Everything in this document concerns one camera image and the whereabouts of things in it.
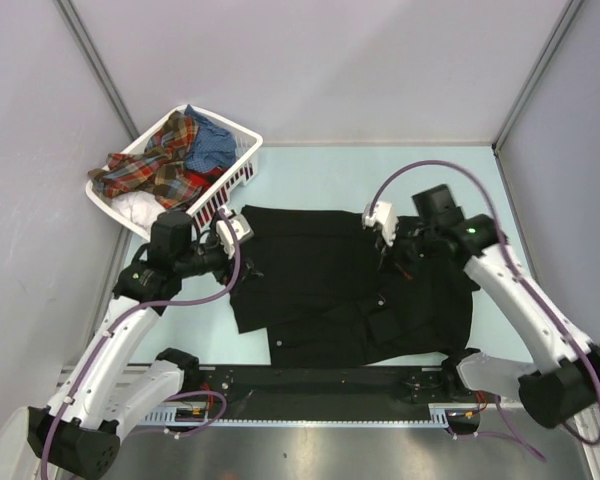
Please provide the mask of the black long sleeve shirt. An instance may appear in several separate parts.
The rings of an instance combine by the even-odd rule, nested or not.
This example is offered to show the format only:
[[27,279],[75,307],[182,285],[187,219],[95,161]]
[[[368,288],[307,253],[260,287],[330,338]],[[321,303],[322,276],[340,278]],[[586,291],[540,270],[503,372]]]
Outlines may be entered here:
[[349,368],[467,347],[478,287],[451,260],[383,256],[356,213],[241,212],[254,235],[230,305],[240,333],[266,332],[272,366]]

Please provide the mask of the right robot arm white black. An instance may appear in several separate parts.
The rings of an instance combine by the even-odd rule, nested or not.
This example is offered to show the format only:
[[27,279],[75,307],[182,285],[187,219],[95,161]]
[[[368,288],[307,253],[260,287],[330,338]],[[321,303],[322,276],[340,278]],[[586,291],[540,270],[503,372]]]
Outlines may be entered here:
[[600,400],[600,344],[569,321],[524,271],[493,218],[465,218],[446,185],[414,196],[417,226],[400,236],[391,203],[375,201],[362,216],[379,232],[385,254],[417,262],[440,255],[497,305],[524,342],[531,362],[466,349],[444,362],[443,393],[464,401],[475,391],[516,400],[539,425],[565,424]]

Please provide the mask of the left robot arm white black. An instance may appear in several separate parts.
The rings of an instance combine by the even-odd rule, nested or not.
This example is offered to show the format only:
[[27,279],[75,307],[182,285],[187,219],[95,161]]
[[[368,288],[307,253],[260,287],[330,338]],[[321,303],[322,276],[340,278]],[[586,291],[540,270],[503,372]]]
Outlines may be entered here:
[[205,386],[198,359],[174,348],[128,387],[116,385],[167,308],[204,305],[231,292],[240,276],[241,245],[252,235],[246,218],[227,207],[205,235],[182,211],[158,216],[149,241],[120,272],[107,313],[76,367],[46,406],[28,410],[27,441],[40,460],[39,478],[48,478],[51,466],[82,479],[102,478],[126,437],[164,402],[198,397],[206,407],[226,410],[226,398]]

